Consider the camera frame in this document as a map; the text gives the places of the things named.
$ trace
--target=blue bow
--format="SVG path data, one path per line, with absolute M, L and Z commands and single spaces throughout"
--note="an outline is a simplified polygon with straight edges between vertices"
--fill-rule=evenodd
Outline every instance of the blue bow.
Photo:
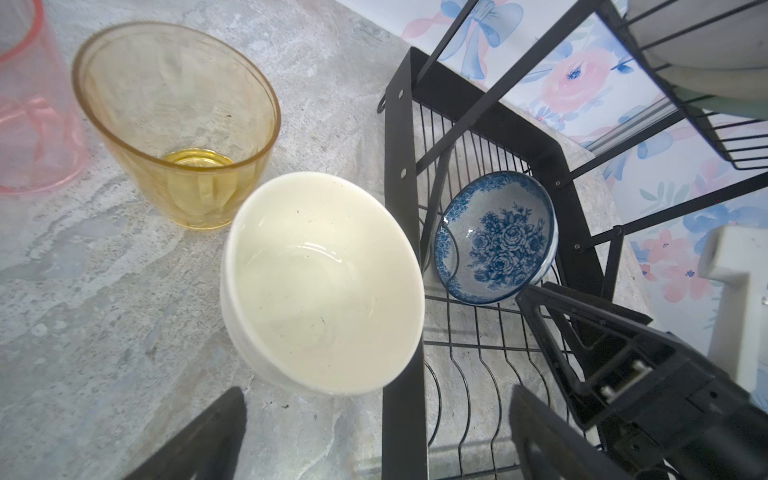
M 440 5 L 443 15 L 456 18 L 466 3 L 461 2 L 462 4 L 459 5 L 457 2 L 461 2 L 461 0 L 444 0 Z M 447 60 L 456 55 L 456 52 L 462 47 L 464 40 L 467 38 L 470 24 L 473 21 L 478 22 L 479 28 L 475 28 L 475 31 L 472 32 L 472 37 L 469 38 L 467 43 L 467 51 L 464 53 L 462 76 L 483 80 L 485 79 L 485 74 L 480 67 L 480 54 L 478 53 L 480 31 L 488 39 L 488 44 L 496 48 L 515 31 L 522 19 L 523 8 L 516 3 L 507 3 L 497 7 L 493 0 L 480 0 L 469 13 L 464 23 L 462 23 L 462 26 L 458 28 L 456 35 L 453 35 L 451 41 L 445 46 L 445 50 L 440 55 L 440 60 Z

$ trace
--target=pink cup rim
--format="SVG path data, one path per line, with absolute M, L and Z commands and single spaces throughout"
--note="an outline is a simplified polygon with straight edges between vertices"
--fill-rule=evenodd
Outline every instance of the pink cup rim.
M 40 33 L 43 26 L 43 1 L 31 0 L 31 2 L 35 6 L 35 20 L 32 22 L 32 26 L 27 32 L 27 35 L 25 35 L 18 44 L 11 47 L 6 53 L 0 55 L 0 63 L 18 55 L 21 51 L 27 48 Z

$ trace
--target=floral wallpaper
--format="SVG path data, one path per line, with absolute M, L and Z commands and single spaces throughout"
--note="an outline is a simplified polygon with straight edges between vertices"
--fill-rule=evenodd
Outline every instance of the floral wallpaper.
M 423 51 L 432 51 L 465 0 L 340 0 Z M 627 0 L 614 0 L 625 11 Z M 479 0 L 440 60 L 480 88 L 496 82 L 573 4 L 572 0 Z M 533 118 L 588 146 L 664 95 L 595 15 L 576 28 L 504 97 Z M 742 118 L 715 115 L 717 125 Z M 766 123 L 724 128 L 722 138 L 768 133 Z M 764 139 L 726 142 L 755 147 Z M 768 156 L 768 149 L 735 158 Z M 715 191 L 764 170 L 738 171 L 687 122 L 668 128 L 603 167 L 626 223 Z M 768 228 L 762 190 L 627 238 L 641 265 L 657 320 L 706 353 L 722 286 L 697 274 L 710 230 L 727 223 Z M 753 401 L 768 411 L 768 366 Z

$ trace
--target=cup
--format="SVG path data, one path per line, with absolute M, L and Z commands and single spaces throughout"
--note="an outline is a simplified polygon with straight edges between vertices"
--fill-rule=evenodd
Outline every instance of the cup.
M 280 131 L 270 83 L 202 32 L 116 25 L 74 60 L 74 93 L 147 199 L 182 227 L 229 224 L 256 188 Z
M 220 295 L 240 355 L 298 393 L 380 389 L 421 341 L 424 284 L 408 238 L 375 198 L 328 174 L 253 192 L 224 247 Z
M 80 112 L 41 0 L 0 2 L 0 194 L 34 193 L 88 163 Z

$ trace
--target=black metal dish rack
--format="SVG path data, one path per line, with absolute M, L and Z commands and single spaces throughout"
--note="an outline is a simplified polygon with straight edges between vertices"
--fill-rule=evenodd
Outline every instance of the black metal dish rack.
M 409 50 L 379 104 L 379 111 L 386 108 L 386 207 L 405 231 L 424 270 L 430 262 L 430 243 L 435 222 L 442 208 L 447 205 L 446 201 L 450 201 L 470 181 L 489 171 L 522 172 L 532 175 L 544 185 L 554 204 L 560 230 L 558 255 L 548 274 L 549 279 L 607 300 L 613 298 L 625 235 L 768 187 L 768 172 L 761 173 L 647 217 L 618 225 L 612 230 L 591 235 L 573 180 L 616 155 L 686 118 L 723 160 L 729 161 L 734 168 L 764 168 L 762 164 L 756 166 L 755 162 L 766 157 L 734 160 L 731 152 L 736 150 L 729 150 L 723 142 L 751 140 L 768 135 L 719 137 L 717 131 L 725 127 L 760 120 L 713 127 L 710 119 L 716 113 L 705 112 L 695 106 L 696 101 L 702 98 L 682 101 L 674 95 L 674 88 L 656 74 L 663 67 L 654 70 L 647 65 L 641 52 L 652 45 L 638 46 L 627 27 L 675 0 L 661 2 L 659 7 L 630 22 L 619 16 L 608 0 L 578 0 L 485 93 L 436 61 L 477 1 L 467 1 L 429 57 L 418 49 Z M 659 42 L 685 35 L 765 1 L 747 3 Z M 677 106 L 677 110 L 571 171 L 555 139 L 502 106 L 499 100 L 592 13 L 596 13 L 624 44 Z M 741 150 L 765 147 L 768 145 Z M 423 152 L 418 159 L 417 151 Z M 603 271 L 595 246 L 606 242 L 610 242 L 610 246 Z M 384 388 L 382 478 L 519 478 L 514 476 L 519 475 L 515 471 L 520 469 L 516 454 L 506 445 L 508 438 L 500 435 L 508 422 L 508 384 L 524 383 L 524 377 L 528 381 L 528 388 L 531 388 L 531 382 L 535 383 L 533 389 L 538 388 L 539 397 L 555 407 L 570 422 L 570 414 L 562 403 L 557 386 L 551 380 L 541 350 L 529 336 L 525 321 L 514 307 L 501 304 L 466 306 L 444 289 L 440 294 L 428 293 L 426 298 L 428 316 L 442 323 L 442 333 L 435 334 L 425 328 L 422 345 L 410 364 L 395 382 Z M 462 319 L 459 326 L 456 320 L 452 325 L 452 314 L 455 319 L 457 313 L 461 313 Z M 514 339 L 510 336 L 510 328 L 519 334 Z M 566 345 L 562 343 L 561 347 L 568 355 Z M 451 375 L 455 378 L 451 383 L 463 389 L 465 398 L 450 399 L 446 396 L 446 388 L 441 388 L 441 382 L 446 381 L 441 375 L 445 373 L 436 372 L 434 362 L 430 362 L 430 359 L 440 356 L 445 357 L 446 363 L 453 366 Z M 478 371 L 483 372 L 482 378 L 473 378 L 465 372 L 469 370 L 468 362 L 475 362 Z M 529 375 L 521 376 L 523 370 L 527 370 Z M 437 399 L 436 405 L 431 406 L 429 411 L 425 404 L 427 389 L 432 394 L 429 398 Z M 480 399 L 478 396 L 482 395 L 486 397 Z M 478 404 L 481 407 L 491 405 L 493 408 L 481 411 L 473 409 Z M 490 422 L 490 429 L 486 430 L 490 432 L 488 438 L 472 438 L 478 419 L 486 424 Z M 455 433 L 454 441 L 446 443 L 452 444 L 450 447 L 436 445 L 435 440 L 441 432 Z M 589 435 L 583 432 L 584 437 L 589 436 L 593 442 L 610 442 L 610 432 L 599 431 L 598 434 L 599 440 L 596 440 L 593 432 Z

